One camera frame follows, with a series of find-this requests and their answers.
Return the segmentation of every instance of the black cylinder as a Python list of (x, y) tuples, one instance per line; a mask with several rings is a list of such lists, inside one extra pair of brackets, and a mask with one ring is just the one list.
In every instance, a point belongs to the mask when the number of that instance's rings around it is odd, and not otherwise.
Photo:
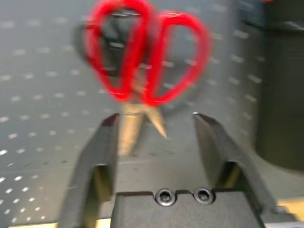
[(304, 1), (271, 4), (264, 8), (265, 77), (256, 150), (274, 165), (304, 171)]

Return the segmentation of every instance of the scissor handle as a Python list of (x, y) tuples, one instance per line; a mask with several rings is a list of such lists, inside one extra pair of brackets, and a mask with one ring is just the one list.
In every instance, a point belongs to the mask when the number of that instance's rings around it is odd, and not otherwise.
[[(109, 79), (108, 73), (104, 70), (105, 66), (99, 44), (99, 37), (102, 33), (100, 25), (104, 24), (107, 16), (123, 8), (136, 11), (139, 14), (140, 22), (135, 25), (130, 34), (121, 65), (122, 71), (119, 76), (121, 88), (116, 88)], [(144, 54), (148, 22), (152, 18), (152, 13), (152, 6), (144, 0), (102, 0), (93, 7), (89, 19), (90, 29), (87, 29), (85, 33), (86, 51), (92, 57), (90, 62), (98, 78), (118, 101), (126, 101), (130, 98), (133, 75)]]
[[(160, 24), (160, 32), (152, 47), (150, 55), (151, 68), (148, 71), (147, 85), (145, 93), (142, 96), (142, 101), (150, 106), (159, 106), (171, 101), (189, 87), (199, 76), (202, 69), (206, 66), (209, 59), (210, 39), (209, 32), (206, 27), (195, 17), (175, 11), (167, 11), (158, 16)], [(155, 97), (158, 78), (160, 77), (160, 69), (165, 56), (165, 48), (169, 40), (169, 27), (171, 25), (182, 25), (190, 28), (197, 36), (198, 43), (194, 65), (191, 66), (186, 75), (174, 86), (160, 97)]]

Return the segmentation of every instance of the scissors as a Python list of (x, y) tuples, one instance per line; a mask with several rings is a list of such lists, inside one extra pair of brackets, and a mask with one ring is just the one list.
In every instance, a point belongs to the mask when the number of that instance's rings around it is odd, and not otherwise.
[[(99, 37), (106, 18), (115, 11), (129, 9), (138, 14), (138, 22), (130, 32), (125, 47), (119, 75), (119, 86), (113, 86), (102, 61), (103, 52), (100, 49)], [(170, 102), (187, 89), (199, 76), (209, 58), (210, 39), (206, 27), (194, 16), (178, 11), (165, 11), (158, 16), (154, 14), (154, 7), (146, 0), (102, 0), (92, 10), (89, 18), (90, 29), (85, 32), (85, 47), (90, 55), (90, 63), (97, 77), (104, 84), (106, 90), (119, 102), (123, 103), (123, 115), (119, 131), (119, 155), (128, 155), (137, 141), (143, 117), (146, 115), (156, 129), (167, 137), (160, 105)], [(159, 30), (152, 39), (151, 51), (148, 56), (146, 80), (141, 80), (138, 66), (147, 51), (148, 25), (155, 25)], [(170, 30), (173, 25), (186, 26), (197, 36), (197, 48), (194, 64), (190, 66), (186, 75), (171, 89), (161, 96), (157, 96), (159, 75), (162, 61), (166, 54)], [(137, 98), (140, 103), (134, 104)]]

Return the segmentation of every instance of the metal surface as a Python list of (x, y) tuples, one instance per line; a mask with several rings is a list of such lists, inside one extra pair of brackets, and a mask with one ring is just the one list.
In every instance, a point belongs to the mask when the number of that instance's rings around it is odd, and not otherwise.
[[(216, 118), (246, 148), (276, 199), (303, 196), (302, 176), (269, 165), (252, 149), (263, 35), (240, 23), (238, 1), (152, 2), (158, 11), (186, 11), (202, 19), (212, 31), (213, 53), (196, 86), (163, 107), (167, 139), (144, 121), (133, 157), (118, 161), (116, 190), (195, 189), (198, 180), (205, 186), (191, 117), (197, 111)], [(58, 221), (79, 153), (102, 120), (120, 111), (73, 47), (74, 29), (94, 3), (0, 1), (1, 225)], [(164, 89), (192, 63), (191, 34), (178, 28), (174, 39), (163, 62)], [(110, 216), (113, 203), (100, 216)]]
[(304, 228), (304, 222), (266, 223), (266, 228)]
[(217, 191), (210, 205), (197, 202), (190, 192), (177, 192), (176, 202), (162, 207), (152, 193), (116, 196), (111, 228), (263, 228), (255, 208), (240, 191)]

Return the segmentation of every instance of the gray table surface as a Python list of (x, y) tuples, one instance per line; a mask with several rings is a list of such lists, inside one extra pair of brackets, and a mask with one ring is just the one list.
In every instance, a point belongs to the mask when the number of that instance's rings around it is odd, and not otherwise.
[[(77, 157), (98, 124), (120, 111), (71, 45), (94, 0), (0, 1), (0, 223), (55, 222)], [(237, 0), (154, 0), (210, 29), (208, 68), (179, 99), (161, 107), (168, 138), (145, 122), (132, 157), (120, 158), (117, 191), (204, 185), (192, 112), (216, 118), (252, 158), (277, 199), (304, 195), (304, 178), (254, 152), (264, 64), (262, 34), (242, 25)], [(176, 28), (161, 91), (191, 63), (195, 38)], [(113, 202), (101, 212), (111, 215)]]

